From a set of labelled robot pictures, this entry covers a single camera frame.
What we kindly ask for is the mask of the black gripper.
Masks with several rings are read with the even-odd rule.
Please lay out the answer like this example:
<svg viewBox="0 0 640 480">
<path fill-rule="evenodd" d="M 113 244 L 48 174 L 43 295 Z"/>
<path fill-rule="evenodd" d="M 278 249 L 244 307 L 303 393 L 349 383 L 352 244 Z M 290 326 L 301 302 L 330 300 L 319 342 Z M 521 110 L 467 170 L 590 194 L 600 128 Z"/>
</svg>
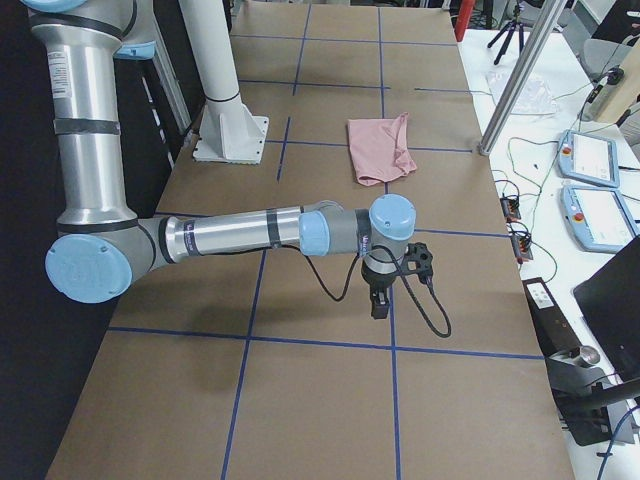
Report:
<svg viewBox="0 0 640 480">
<path fill-rule="evenodd" d="M 397 274 L 382 274 L 369 267 L 362 267 L 361 275 L 369 286 L 371 317 L 374 320 L 387 319 L 390 310 L 389 289 L 397 278 Z"/>
</svg>

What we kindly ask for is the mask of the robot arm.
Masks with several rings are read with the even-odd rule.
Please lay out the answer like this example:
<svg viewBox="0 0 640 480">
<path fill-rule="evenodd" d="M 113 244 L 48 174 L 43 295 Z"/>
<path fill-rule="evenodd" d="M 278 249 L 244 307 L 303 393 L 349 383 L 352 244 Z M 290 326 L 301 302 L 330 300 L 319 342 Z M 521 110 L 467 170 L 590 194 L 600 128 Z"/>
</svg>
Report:
<svg viewBox="0 0 640 480">
<path fill-rule="evenodd" d="M 167 175 L 122 160 L 115 66 L 167 63 L 150 1 L 30 1 L 47 52 L 65 207 L 44 264 L 50 283 L 86 304 L 109 301 L 161 267 L 191 257 L 287 248 L 307 259 L 351 254 L 385 318 L 389 289 L 418 264 L 416 210 L 386 194 L 365 209 L 333 201 L 213 217 L 158 217 Z"/>
</svg>

